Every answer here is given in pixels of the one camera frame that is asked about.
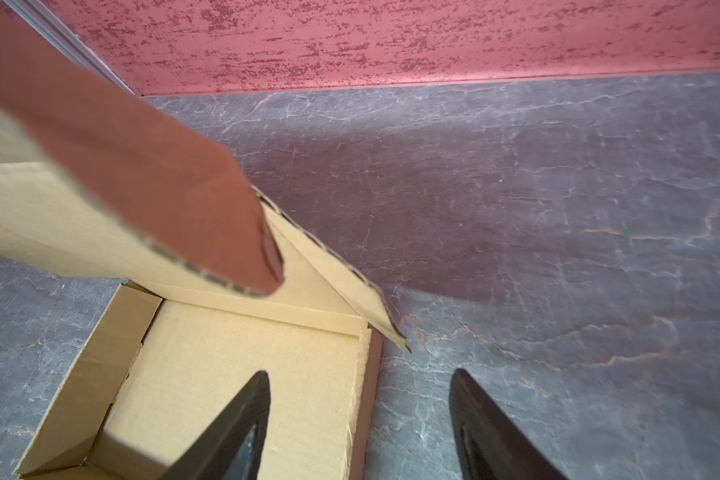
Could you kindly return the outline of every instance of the peeling paint texture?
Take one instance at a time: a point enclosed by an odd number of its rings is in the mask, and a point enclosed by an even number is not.
[[[720,0],[48,0],[140,94],[720,68]]]

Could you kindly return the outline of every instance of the cardboard box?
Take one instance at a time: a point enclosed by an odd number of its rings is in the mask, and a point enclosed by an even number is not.
[[[365,277],[267,198],[286,266],[241,295],[84,198],[0,112],[0,254],[118,289],[48,408],[17,474],[157,478],[257,370],[272,388],[259,478],[362,478],[383,333]]]

